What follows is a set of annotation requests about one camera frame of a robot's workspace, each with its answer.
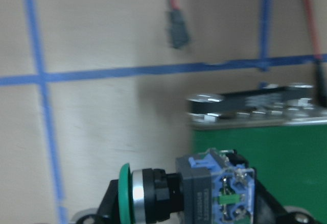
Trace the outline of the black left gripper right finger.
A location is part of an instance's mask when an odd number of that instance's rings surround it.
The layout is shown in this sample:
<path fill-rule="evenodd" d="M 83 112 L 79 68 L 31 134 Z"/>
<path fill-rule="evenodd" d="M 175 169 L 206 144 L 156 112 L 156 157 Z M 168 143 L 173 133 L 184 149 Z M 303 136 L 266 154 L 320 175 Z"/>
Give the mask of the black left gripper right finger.
<path fill-rule="evenodd" d="M 302 210 L 288 211 L 259 181 L 255 181 L 253 223 L 321 223 Z"/>

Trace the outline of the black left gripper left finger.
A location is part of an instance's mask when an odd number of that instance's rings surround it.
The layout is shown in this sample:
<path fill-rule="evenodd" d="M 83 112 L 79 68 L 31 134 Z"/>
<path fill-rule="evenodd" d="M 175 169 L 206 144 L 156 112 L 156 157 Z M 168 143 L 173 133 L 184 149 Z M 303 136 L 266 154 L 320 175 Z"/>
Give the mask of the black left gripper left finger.
<path fill-rule="evenodd" d="M 79 211 L 71 223 L 120 223 L 118 180 L 112 180 L 98 208 Z"/>

